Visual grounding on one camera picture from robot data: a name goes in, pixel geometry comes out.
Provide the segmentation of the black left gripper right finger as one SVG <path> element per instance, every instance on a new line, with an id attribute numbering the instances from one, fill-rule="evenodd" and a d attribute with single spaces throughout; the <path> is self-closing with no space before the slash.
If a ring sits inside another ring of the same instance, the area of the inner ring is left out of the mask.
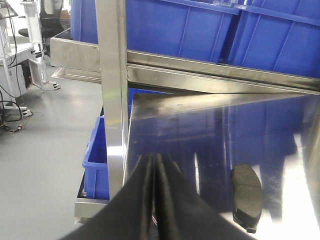
<path id="1" fill-rule="evenodd" d="M 155 156 L 154 207 L 161 240 L 250 240 L 209 206 L 165 153 Z"/>

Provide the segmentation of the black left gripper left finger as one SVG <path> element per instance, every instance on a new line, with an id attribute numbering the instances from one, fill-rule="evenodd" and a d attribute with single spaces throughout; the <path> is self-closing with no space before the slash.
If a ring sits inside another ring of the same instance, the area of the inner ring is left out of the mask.
<path id="1" fill-rule="evenodd" d="M 140 156 L 110 202 L 64 240 L 147 240 L 153 210 L 153 157 Z"/>

